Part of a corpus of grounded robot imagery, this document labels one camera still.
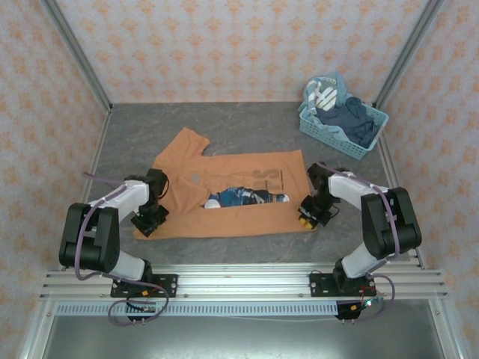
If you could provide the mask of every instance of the orange floral wallpaper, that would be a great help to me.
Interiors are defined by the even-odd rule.
[[[374,101],[427,0],[59,0],[113,103],[297,101],[337,69]]]
[[[428,264],[447,271],[479,353],[479,11],[447,1],[386,111],[388,144],[411,192]]]
[[[18,358],[104,111],[40,1],[0,1],[0,58],[0,358]]]

